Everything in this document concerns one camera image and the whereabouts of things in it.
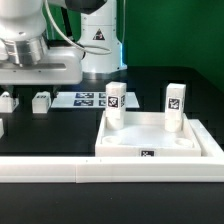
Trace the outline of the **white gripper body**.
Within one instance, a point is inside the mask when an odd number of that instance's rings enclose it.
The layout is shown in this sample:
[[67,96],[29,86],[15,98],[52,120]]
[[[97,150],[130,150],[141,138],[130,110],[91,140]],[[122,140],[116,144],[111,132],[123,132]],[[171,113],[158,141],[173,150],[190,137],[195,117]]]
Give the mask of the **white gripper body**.
[[52,47],[36,65],[20,67],[0,62],[1,85],[68,85],[82,81],[83,52]]

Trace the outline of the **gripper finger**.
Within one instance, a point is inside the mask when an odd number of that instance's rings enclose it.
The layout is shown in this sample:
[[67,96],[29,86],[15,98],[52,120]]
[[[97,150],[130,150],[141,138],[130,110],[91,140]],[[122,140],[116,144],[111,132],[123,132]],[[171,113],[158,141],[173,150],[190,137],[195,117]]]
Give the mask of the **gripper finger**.
[[11,98],[14,97],[14,87],[12,85],[3,85],[2,88],[9,94]]
[[51,87],[51,96],[56,97],[58,95],[58,92],[59,92],[60,88],[61,88],[60,85],[53,85]]

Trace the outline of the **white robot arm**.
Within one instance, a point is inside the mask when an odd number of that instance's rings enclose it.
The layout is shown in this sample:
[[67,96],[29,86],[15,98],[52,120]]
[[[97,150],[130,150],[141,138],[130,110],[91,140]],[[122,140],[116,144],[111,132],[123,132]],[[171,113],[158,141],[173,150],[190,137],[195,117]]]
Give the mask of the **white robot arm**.
[[[50,7],[81,14],[74,41]],[[117,0],[0,0],[0,89],[78,84],[125,69],[117,38]]]

